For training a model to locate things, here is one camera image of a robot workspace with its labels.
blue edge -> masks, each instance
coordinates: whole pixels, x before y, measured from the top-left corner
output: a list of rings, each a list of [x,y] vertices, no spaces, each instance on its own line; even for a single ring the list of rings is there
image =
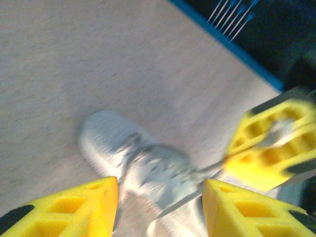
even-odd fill
[[[282,91],[284,83],[259,64],[253,57],[251,57],[246,51],[233,42],[222,36],[217,30],[213,28],[211,24],[207,24],[205,18],[197,12],[193,7],[183,0],[169,0],[187,16],[194,20],[200,27],[206,32],[216,38],[223,46],[225,46],[230,52],[232,52],[237,58],[248,65],[255,73],[266,80],[275,89]]]

metal rod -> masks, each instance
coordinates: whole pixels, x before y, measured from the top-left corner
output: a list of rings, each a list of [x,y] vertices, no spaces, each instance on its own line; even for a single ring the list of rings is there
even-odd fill
[[[236,11],[237,7],[241,4],[242,0],[240,0],[237,5],[235,6],[235,8],[232,10],[232,12],[230,13],[230,15],[227,17],[227,19],[225,20],[224,24],[221,26],[221,28],[219,29],[220,31],[223,29],[223,27],[226,25],[226,23],[228,22],[228,20],[231,18],[231,16],[233,15],[233,13]]]
[[[242,14],[244,11],[246,10],[246,6],[245,5],[242,5],[238,11],[237,11],[237,15],[233,18],[233,20],[230,22],[230,24],[228,25],[228,27],[226,28],[226,30],[222,33],[222,35],[224,35],[227,30],[231,27],[231,25],[235,22],[235,20],[237,19],[237,17]]]
[[[252,1],[251,1],[251,4],[250,4],[249,8],[247,9],[247,11],[242,15],[242,17],[239,19],[239,21],[236,23],[236,25],[234,26],[234,28],[231,30],[231,32],[228,34],[227,37],[229,37],[229,36],[232,34],[232,32],[236,29],[236,27],[240,24],[240,22],[241,22],[241,21],[243,20],[243,18],[246,16],[246,14],[248,13],[248,11],[250,11],[250,9],[251,9],[254,5],[256,5],[256,4],[258,3],[258,1],[259,1],[259,0],[252,0]]]
[[[222,13],[222,11],[224,10],[225,6],[227,5],[229,0],[226,0],[226,2],[224,3],[224,5],[222,6],[222,8],[220,9],[220,11],[217,13],[215,19],[213,20],[212,24],[214,24],[214,22],[217,20],[217,18],[219,17],[219,15]]]
[[[231,9],[234,5],[236,4],[235,0],[232,0],[231,3],[229,4],[227,10],[225,11],[225,13],[223,14],[223,16],[221,17],[221,19],[218,21],[218,23],[216,24],[215,28],[218,27],[218,25],[222,22],[222,20],[224,19],[224,17],[226,16],[227,12],[229,11],[229,9]]]
[[[219,3],[217,4],[216,8],[214,9],[214,11],[212,12],[211,16],[208,18],[207,23],[211,20],[212,16],[215,14],[217,8],[219,7],[219,5],[221,4],[223,0],[220,0]]]
[[[243,27],[246,25],[246,23],[248,21],[251,21],[252,18],[255,16],[255,13],[250,13],[247,18],[246,18],[246,21],[245,23],[243,23],[243,25],[239,28],[239,30],[236,32],[236,34],[234,35],[234,37],[231,39],[231,41],[233,41],[235,39],[235,37],[239,34],[239,32],[243,29]]]

blue mat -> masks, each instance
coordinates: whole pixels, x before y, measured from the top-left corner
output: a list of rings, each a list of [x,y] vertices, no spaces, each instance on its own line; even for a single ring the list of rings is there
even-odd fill
[[[188,15],[192,20],[194,20],[200,27],[202,27],[206,32],[211,34],[216,38],[223,46],[225,46],[230,52],[232,52],[236,57],[238,57],[242,62],[248,65],[255,73],[265,79],[270,85],[275,89],[282,91],[284,83],[265,69],[261,64],[259,64],[251,55],[244,51],[234,42],[230,42],[225,36],[222,36],[211,24],[206,23],[206,19],[197,12],[193,7],[183,0],[169,0],[175,6],[177,6],[181,11]]]

metal pin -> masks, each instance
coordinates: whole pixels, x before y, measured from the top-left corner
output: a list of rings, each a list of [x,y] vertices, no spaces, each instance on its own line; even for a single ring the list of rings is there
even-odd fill
[[[246,23],[248,21],[251,21],[252,18],[254,18],[255,13],[250,13],[247,17],[246,17],[246,21],[245,23],[243,23],[243,25],[239,28],[239,30],[236,32],[236,34],[234,35],[234,37],[231,39],[231,41],[233,41],[235,39],[235,37],[239,34],[239,32],[243,29],[243,27],[246,25]]]
[[[239,19],[239,21],[236,23],[236,25],[234,26],[234,28],[231,30],[231,32],[228,34],[227,37],[229,37],[229,36],[232,34],[232,32],[236,29],[236,27],[240,24],[240,22],[241,22],[241,21],[243,20],[243,18],[246,16],[246,14],[248,13],[248,11],[249,11],[254,5],[256,5],[256,4],[258,3],[258,1],[259,1],[259,0],[252,0],[252,1],[251,1],[251,4],[250,4],[249,8],[247,9],[247,11],[242,15],[242,17]]]
[[[223,0],[220,0],[219,3],[217,4],[216,8],[214,9],[214,11],[212,12],[211,16],[208,18],[207,23],[211,20],[212,16],[215,14],[217,8],[219,7],[219,5],[221,4]]]
[[[222,33],[222,35],[224,35],[226,33],[226,31],[230,28],[230,26],[235,22],[235,20],[237,19],[237,17],[242,14],[244,11],[246,10],[246,6],[242,5],[238,11],[237,11],[237,15],[233,18],[233,20],[230,22],[230,24],[228,25],[228,27],[226,27],[226,30]]]
[[[221,17],[221,19],[218,21],[218,23],[216,24],[215,28],[218,27],[218,25],[222,22],[222,20],[224,19],[224,17],[226,16],[227,12],[229,11],[229,9],[231,9],[235,4],[236,4],[237,1],[235,0],[232,0],[231,3],[229,4],[227,10],[225,11],[225,13],[223,14],[223,16]]]
[[[219,10],[219,12],[217,13],[215,19],[213,20],[212,24],[214,24],[214,22],[217,20],[217,17],[219,17],[219,15],[222,13],[222,11],[224,10],[225,6],[227,5],[227,3],[229,2],[229,0],[226,0],[226,2],[224,3],[224,5],[222,6],[222,8]]]
[[[226,23],[228,22],[228,20],[231,18],[231,16],[233,15],[233,13],[236,11],[237,7],[241,4],[242,0],[240,0],[237,5],[235,6],[235,8],[232,10],[232,12],[230,13],[230,15],[227,17],[227,19],[225,20],[224,24],[221,26],[221,28],[219,29],[220,31],[223,29],[223,27],[226,25]]]

